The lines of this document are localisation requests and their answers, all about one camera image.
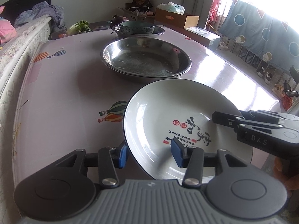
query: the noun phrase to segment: headboard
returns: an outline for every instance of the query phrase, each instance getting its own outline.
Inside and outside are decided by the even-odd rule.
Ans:
[[[32,7],[40,2],[46,1],[51,4],[51,0],[9,0],[0,6],[5,6],[1,17],[6,18],[14,26],[17,16],[26,11],[32,9]]]

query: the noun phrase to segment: metal bowl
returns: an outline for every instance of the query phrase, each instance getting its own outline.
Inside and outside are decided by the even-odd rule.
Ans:
[[[155,29],[152,34],[128,34],[120,31],[120,26],[116,25],[113,28],[113,31],[117,33],[120,39],[127,37],[146,37],[146,38],[154,38],[157,39],[160,35],[165,33],[165,30],[159,26],[155,26]]]
[[[129,34],[152,34],[155,26],[141,21],[127,21],[120,24],[120,31]]]
[[[158,80],[183,75],[191,68],[190,57],[179,47],[144,37],[114,41],[101,51],[101,58],[122,74]]]

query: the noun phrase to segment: leafy green vegetable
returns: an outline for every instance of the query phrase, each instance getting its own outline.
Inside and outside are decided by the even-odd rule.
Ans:
[[[87,33],[91,31],[92,30],[89,28],[89,23],[87,21],[80,21],[70,26],[70,28],[68,28],[68,30],[66,31],[66,34],[70,36],[70,35],[76,35],[81,33]]]

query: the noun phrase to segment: screw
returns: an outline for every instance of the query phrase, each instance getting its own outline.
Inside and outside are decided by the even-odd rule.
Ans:
[[[185,179],[184,183],[189,186],[199,185],[199,180],[194,178]]]
[[[112,186],[116,185],[117,181],[113,178],[107,178],[102,180],[102,184],[107,185],[107,186]]]

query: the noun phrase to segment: gray ribbed surface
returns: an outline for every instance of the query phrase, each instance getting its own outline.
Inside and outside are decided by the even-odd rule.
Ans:
[[[85,212],[55,224],[237,224],[246,223],[217,213],[198,190],[181,187],[176,180],[127,180],[104,190]],[[259,224],[285,223],[271,218]],[[51,224],[29,218],[19,224]]]

